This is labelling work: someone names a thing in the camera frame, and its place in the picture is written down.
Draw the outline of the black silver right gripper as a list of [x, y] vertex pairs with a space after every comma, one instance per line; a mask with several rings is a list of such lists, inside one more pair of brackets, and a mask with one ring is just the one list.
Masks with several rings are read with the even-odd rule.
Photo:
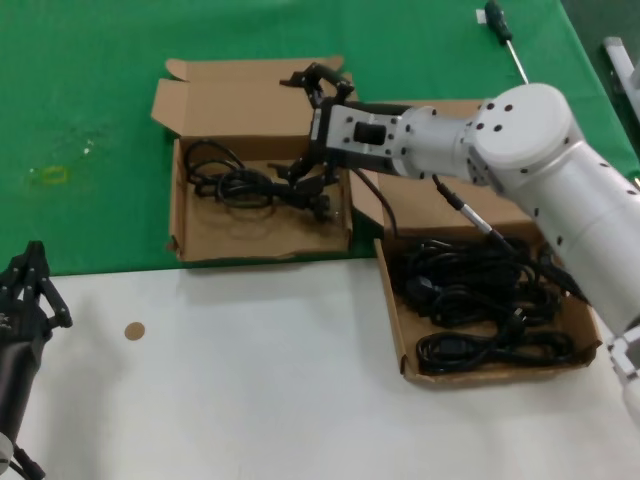
[[[326, 102], [322, 82], [335, 89], [334, 102]], [[396, 131], [403, 106], [346, 102], [355, 87], [338, 71], [317, 62], [294, 71], [281, 86], [302, 88], [314, 109], [312, 149], [290, 165], [269, 162], [275, 176], [271, 193], [280, 199], [315, 197], [340, 181], [337, 166], [378, 173], [395, 173], [393, 165]]]

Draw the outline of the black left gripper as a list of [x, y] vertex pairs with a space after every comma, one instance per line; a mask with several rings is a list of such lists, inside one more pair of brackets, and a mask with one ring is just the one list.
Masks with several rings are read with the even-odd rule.
[[[16, 298], [34, 276], [35, 287], [52, 309], [47, 317], [34, 299]], [[68, 306], [50, 279], [50, 268], [42, 242], [29, 241], [22, 254], [14, 256], [1, 272], [1, 344], [48, 342], [51, 329], [73, 325]]]

